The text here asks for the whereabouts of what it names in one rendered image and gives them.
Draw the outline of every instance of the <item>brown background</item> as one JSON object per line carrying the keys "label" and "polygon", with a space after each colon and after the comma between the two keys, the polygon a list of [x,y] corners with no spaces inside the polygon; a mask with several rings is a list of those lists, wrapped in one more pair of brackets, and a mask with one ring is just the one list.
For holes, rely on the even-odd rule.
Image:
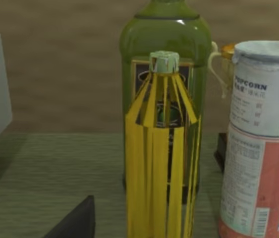
{"label": "brown background", "polygon": [[[146,0],[0,0],[14,122],[9,130],[121,131],[118,37]],[[219,46],[279,40],[279,0],[190,0]],[[204,128],[225,130],[229,99],[209,76]]]}

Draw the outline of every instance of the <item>green wooden table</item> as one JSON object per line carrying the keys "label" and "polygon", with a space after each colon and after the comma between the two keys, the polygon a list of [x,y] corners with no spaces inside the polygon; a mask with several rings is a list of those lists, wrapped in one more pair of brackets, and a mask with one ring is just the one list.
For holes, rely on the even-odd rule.
{"label": "green wooden table", "polygon": [[[222,175],[205,134],[195,238],[217,238]],[[0,137],[0,238],[41,238],[87,195],[96,238],[125,238],[120,134],[4,134]]]}

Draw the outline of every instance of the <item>green glass bottle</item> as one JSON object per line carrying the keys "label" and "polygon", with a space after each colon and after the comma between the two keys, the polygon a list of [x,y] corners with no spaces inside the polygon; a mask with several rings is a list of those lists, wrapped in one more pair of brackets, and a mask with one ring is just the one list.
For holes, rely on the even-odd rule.
{"label": "green glass bottle", "polygon": [[[151,0],[125,26],[119,48],[122,56],[124,115],[148,74],[150,52],[159,50],[179,53],[181,78],[193,99],[196,115],[202,115],[211,35],[206,22],[184,0]],[[188,183],[192,151],[193,158],[197,156],[196,150],[192,148],[200,146],[194,139],[196,127],[190,126],[186,133],[184,188]]]}

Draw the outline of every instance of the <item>white label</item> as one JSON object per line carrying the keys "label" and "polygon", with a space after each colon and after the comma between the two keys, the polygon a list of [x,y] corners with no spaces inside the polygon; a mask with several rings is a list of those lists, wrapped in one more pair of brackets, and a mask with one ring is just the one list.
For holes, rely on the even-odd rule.
{"label": "white label", "polygon": [[269,219],[270,208],[257,208],[253,227],[253,237],[264,238]]}
{"label": "white label", "polygon": [[279,65],[236,65],[230,121],[248,133],[279,136]]}
{"label": "white label", "polygon": [[265,143],[229,127],[221,198],[221,219],[250,236],[255,214]]}

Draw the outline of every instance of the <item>white plastic lid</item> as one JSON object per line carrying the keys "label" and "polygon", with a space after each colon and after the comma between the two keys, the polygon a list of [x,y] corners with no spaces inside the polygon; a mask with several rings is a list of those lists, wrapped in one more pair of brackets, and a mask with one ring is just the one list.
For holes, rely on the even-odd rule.
{"label": "white plastic lid", "polygon": [[235,45],[233,63],[241,57],[279,63],[279,41],[245,41]]}

